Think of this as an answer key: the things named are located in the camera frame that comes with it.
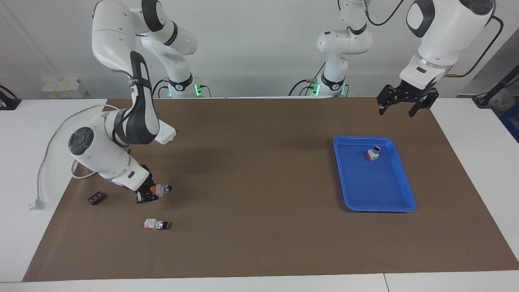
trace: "blue tray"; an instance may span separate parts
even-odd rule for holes
[[[385,137],[338,136],[333,140],[344,202],[354,211],[412,212],[416,201],[395,143]],[[380,146],[380,157],[366,153]]]

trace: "white wall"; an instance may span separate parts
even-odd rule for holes
[[[481,68],[519,27],[516,0],[497,0],[496,15],[505,30]],[[22,98],[43,98],[42,78],[78,78],[96,98],[129,97],[126,79],[93,57],[90,33],[97,0],[0,0],[0,83]],[[334,0],[162,0],[168,15],[199,39],[188,60],[193,73],[215,96],[283,96],[300,79],[313,77],[323,62],[317,37],[343,29]],[[398,3],[372,1],[371,16],[382,20]],[[382,27],[370,26],[372,50],[349,56],[347,83],[351,96],[376,96],[415,53],[420,40],[408,30],[407,0]],[[461,56],[452,73],[464,73],[497,31],[492,22]],[[166,76],[160,62],[138,46],[153,80]],[[455,97],[472,79],[447,79],[438,85],[444,97]]]
[[[487,92],[519,64],[519,30],[497,51],[474,79],[463,89],[464,94]],[[519,82],[506,89],[519,95]]]

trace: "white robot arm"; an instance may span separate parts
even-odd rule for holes
[[[155,185],[146,166],[139,165],[122,148],[149,144],[159,132],[148,68],[141,54],[135,51],[135,34],[148,33],[150,38],[172,45],[179,30],[166,20],[160,2],[123,2],[103,0],[96,4],[92,50],[103,65],[128,76],[133,105],[95,116],[87,127],[71,135],[69,150],[78,162],[134,191],[137,203],[145,203],[158,199],[172,187]]]
[[[183,30],[174,24],[173,41],[165,43],[157,40],[154,35],[141,38],[145,49],[152,52],[159,59],[168,73],[169,92],[173,98],[200,97],[203,96],[200,84],[189,70],[186,59],[183,56],[192,55],[196,52],[198,42],[195,35]]]
[[[396,88],[386,85],[377,97],[383,115],[399,102],[412,102],[413,117],[431,108],[438,97],[434,85],[443,79],[463,52],[494,17],[494,0],[415,0],[407,13],[407,26],[421,45]]]
[[[347,28],[324,32],[318,39],[318,49],[326,57],[326,67],[319,77],[319,96],[339,95],[348,70],[344,55],[363,54],[373,42],[362,0],[340,0],[340,4],[340,17]]]

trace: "green led light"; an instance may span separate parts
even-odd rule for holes
[[[195,91],[196,91],[196,96],[202,96],[203,92],[198,84],[195,84]]]
[[[318,96],[319,95],[319,89],[321,89],[321,84],[317,84],[317,86],[314,87],[314,90],[312,91],[312,95],[313,96]]]

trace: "small component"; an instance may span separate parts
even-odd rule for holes
[[[101,192],[95,193],[92,197],[88,198],[88,202],[93,206],[99,204],[100,201],[104,200],[105,194]]]
[[[160,221],[154,218],[148,218],[144,221],[144,229],[148,230],[163,230],[169,228],[168,221]]]
[[[379,152],[380,152],[380,147],[373,146],[373,149],[369,149],[367,151],[367,159],[369,159],[371,161],[377,159],[380,156]]]
[[[173,186],[171,185],[160,185],[156,184],[154,187],[151,188],[152,193],[157,195],[157,197],[163,197],[165,194],[171,192],[173,190]]]

